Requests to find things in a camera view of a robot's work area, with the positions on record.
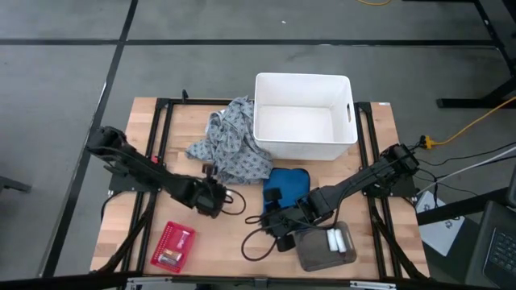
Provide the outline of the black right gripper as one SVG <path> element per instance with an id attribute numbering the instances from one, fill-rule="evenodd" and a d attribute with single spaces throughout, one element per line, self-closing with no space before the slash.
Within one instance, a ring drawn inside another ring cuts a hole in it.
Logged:
<path id="1" fill-rule="evenodd" d="M 261 215 L 261 225 L 267 234 L 277 238 L 279 252 L 290 251 L 296 243 L 292 231 L 303 227 L 318 227 L 331 217 L 331 198 L 326 195 L 308 195 L 298 199 L 294 205 L 279 204 L 282 198 L 279 188 L 264 190 L 265 211 Z"/>

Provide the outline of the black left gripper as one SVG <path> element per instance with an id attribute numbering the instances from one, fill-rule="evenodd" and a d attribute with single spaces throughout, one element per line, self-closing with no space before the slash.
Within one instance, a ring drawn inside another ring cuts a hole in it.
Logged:
<path id="1" fill-rule="evenodd" d="M 222 211 L 226 199 L 226 188 L 215 177 L 218 168 L 214 164 L 203 164 L 202 173 L 205 179 L 192 179 L 192 193 L 189 197 L 189 206 L 198 213 L 216 218 Z"/>

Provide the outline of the grey diamond-patterned cloth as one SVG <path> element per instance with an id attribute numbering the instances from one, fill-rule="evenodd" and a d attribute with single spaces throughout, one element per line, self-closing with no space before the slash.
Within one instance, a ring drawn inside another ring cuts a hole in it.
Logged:
<path id="1" fill-rule="evenodd" d="M 185 151 L 189 159 L 213 164 L 225 184 L 257 184 L 269 178 L 273 158 L 254 137 L 254 102 L 237 97 L 223 110 L 210 113 L 204 139 Z"/>

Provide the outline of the blue first aid pouch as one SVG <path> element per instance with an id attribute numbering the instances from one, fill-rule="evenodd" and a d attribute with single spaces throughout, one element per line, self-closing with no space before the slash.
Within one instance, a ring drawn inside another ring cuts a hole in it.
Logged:
<path id="1" fill-rule="evenodd" d="M 281 198 L 277 203 L 280 207 L 289 207 L 295 201 L 310 191 L 310 174 L 304 168 L 273 168 L 269 178 L 263 182 L 264 210 L 266 213 L 273 206 L 272 201 L 266 200 L 266 192 L 279 189 Z"/>

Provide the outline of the grey translucent tray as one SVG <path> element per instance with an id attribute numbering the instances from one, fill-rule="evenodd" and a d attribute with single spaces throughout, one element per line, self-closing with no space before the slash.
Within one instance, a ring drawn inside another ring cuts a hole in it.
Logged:
<path id="1" fill-rule="evenodd" d="M 318 271 L 356 261 L 356 248 L 347 223 L 337 222 L 333 229 L 340 229 L 342 231 L 347 247 L 345 253 L 329 250 L 327 230 L 303 229 L 294 233 L 296 251 L 303 270 Z"/>

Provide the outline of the red mesh basket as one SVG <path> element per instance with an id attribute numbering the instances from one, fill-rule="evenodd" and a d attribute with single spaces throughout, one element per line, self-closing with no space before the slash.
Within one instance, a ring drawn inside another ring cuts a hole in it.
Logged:
<path id="1" fill-rule="evenodd" d="M 183 248 L 177 249 L 177 243 L 181 237 L 183 230 L 190 232 L 190 236 L 186 240 L 186 243 L 183 246 Z M 197 232 L 193 228 L 190 228 L 188 226 L 183 226 L 176 222 L 168 222 L 162 232 L 159 242 L 156 245 L 150 264 L 172 273 L 180 273 L 189 257 L 189 253 L 192 249 L 194 240 L 196 238 L 196 233 Z M 182 253 L 181 260 L 177 262 L 175 266 L 170 267 L 169 265 L 158 262 L 158 257 L 163 254 L 165 249 L 178 251 Z"/>

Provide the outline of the white plastic storage bin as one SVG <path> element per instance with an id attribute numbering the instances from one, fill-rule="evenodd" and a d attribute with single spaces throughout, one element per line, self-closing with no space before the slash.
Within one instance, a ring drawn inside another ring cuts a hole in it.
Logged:
<path id="1" fill-rule="evenodd" d="M 358 140 L 350 79 L 306 73 L 257 74 L 253 137 L 275 159 L 337 159 Z"/>

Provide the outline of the white device box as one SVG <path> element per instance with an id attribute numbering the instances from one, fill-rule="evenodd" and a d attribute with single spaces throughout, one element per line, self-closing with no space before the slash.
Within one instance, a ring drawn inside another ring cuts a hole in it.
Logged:
<path id="1" fill-rule="evenodd" d="M 441 206 L 445 206 L 445 203 L 439 198 L 435 199 L 432 192 L 426 191 L 418 199 L 416 213 L 423 213 Z M 419 231 L 421 238 L 433 250 L 437 251 L 442 256 L 447 256 L 464 220 L 464 216 L 459 216 L 420 226 Z"/>

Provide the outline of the black desk crossbar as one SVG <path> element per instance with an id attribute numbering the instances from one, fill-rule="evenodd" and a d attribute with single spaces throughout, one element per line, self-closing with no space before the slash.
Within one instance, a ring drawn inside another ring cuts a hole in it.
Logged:
<path id="1" fill-rule="evenodd" d="M 484 210 L 489 201 L 516 208 L 516 188 L 500 188 L 490 193 L 439 206 L 417 214 L 418 224 L 424 226 Z"/>

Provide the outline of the black chair base leg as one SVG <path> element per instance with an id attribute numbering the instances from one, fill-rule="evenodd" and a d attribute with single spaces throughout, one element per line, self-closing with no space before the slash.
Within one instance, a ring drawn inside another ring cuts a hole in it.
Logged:
<path id="1" fill-rule="evenodd" d="M 22 193 L 29 193 L 31 191 L 31 186 L 17 180 L 12 180 L 10 178 L 0 176 L 0 193 L 4 189 L 13 189 Z"/>

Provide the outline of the black laptop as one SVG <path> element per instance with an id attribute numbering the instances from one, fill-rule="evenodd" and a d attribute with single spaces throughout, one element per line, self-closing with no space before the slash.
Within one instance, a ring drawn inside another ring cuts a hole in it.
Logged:
<path id="1" fill-rule="evenodd" d="M 516 290 L 516 212 L 488 202 L 465 283 Z"/>

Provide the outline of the black desk leg frame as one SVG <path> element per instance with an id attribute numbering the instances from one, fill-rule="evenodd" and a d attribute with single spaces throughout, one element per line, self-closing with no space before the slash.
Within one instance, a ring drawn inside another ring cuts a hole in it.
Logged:
<path id="1" fill-rule="evenodd" d="M 436 105 L 441 109 L 512 109 L 516 110 L 516 100 L 510 101 L 508 95 L 516 92 L 516 60 L 510 58 L 506 46 L 501 41 L 495 26 L 489 18 L 481 0 L 471 0 L 489 33 L 494 47 L 500 53 L 509 70 L 510 78 L 496 89 L 479 98 L 437 98 Z"/>

